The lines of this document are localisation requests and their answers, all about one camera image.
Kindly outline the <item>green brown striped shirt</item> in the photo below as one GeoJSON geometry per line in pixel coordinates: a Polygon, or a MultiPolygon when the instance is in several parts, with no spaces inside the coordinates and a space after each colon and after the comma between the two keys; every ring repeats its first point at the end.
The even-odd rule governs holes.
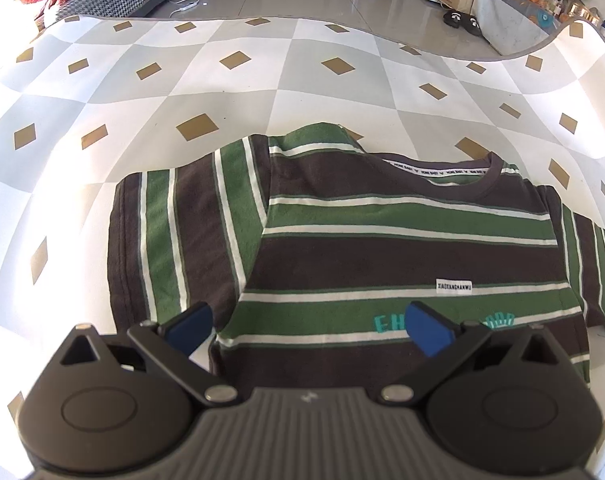
{"type": "Polygon", "coordinates": [[[211,371],[256,387],[377,391],[424,361],[421,301],[453,323],[545,326],[581,376],[605,329],[605,229],[496,154],[372,154],[338,125],[246,136],[116,188],[120,330],[207,304],[211,371]]]}

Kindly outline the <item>checkered diamond pattern tablecloth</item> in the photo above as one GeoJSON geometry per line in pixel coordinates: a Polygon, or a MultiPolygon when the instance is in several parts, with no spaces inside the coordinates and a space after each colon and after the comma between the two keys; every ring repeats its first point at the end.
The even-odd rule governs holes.
{"type": "MultiPolygon", "coordinates": [[[[86,377],[96,335],[130,328],[107,278],[118,183],[321,122],[372,154],[496,154],[605,229],[605,41],[587,22],[467,61],[303,18],[60,21],[0,64],[0,479],[31,474],[18,430],[71,330],[86,377]]],[[[575,370],[604,418],[599,473],[605,329],[588,342],[589,373],[575,370]]]]}

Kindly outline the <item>black slippers pair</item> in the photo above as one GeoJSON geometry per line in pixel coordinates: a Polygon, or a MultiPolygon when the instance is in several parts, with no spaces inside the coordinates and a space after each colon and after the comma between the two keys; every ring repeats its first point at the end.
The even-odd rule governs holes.
{"type": "Polygon", "coordinates": [[[478,21],[471,14],[457,10],[449,10],[444,14],[443,19],[444,23],[451,28],[463,28],[472,36],[483,36],[481,26],[479,26],[478,21]]]}

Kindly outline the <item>white cloth covered counter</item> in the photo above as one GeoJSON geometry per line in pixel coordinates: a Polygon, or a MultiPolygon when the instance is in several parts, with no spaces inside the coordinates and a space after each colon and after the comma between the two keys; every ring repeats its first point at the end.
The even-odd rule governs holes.
{"type": "Polygon", "coordinates": [[[485,39],[503,56],[533,50],[560,28],[531,0],[474,0],[473,14],[485,39]]]}

